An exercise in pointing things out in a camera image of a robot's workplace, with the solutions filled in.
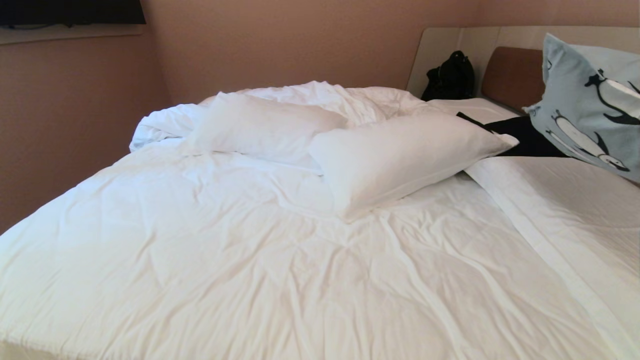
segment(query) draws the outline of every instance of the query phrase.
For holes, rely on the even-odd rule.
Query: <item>pillow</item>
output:
[[[640,55],[545,38],[545,95],[525,111],[574,158],[640,181]]]
[[[240,152],[319,171],[308,146],[346,119],[318,106],[285,104],[243,94],[218,94],[180,149],[183,155]]]
[[[432,112],[318,134],[309,153],[333,192],[334,210],[350,222],[516,144],[511,136]]]
[[[618,359],[640,354],[640,189],[575,159],[465,169],[564,280]]]
[[[566,158],[562,151],[558,150],[554,144],[550,143],[531,124],[529,116],[515,117],[513,119],[490,122],[482,124],[463,113],[456,116],[461,117],[487,131],[497,134],[509,134],[520,142],[512,149],[498,154],[497,156],[535,156],[540,158]]]

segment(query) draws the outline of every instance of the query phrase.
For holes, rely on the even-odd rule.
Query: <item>blue pillow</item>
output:
[[[560,151],[640,181],[640,55],[547,34],[542,101],[524,110]]]

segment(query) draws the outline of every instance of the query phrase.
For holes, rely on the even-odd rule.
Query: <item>black bag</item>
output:
[[[427,72],[429,85],[422,100],[462,100],[474,94],[474,68],[462,51],[454,51],[441,66]]]

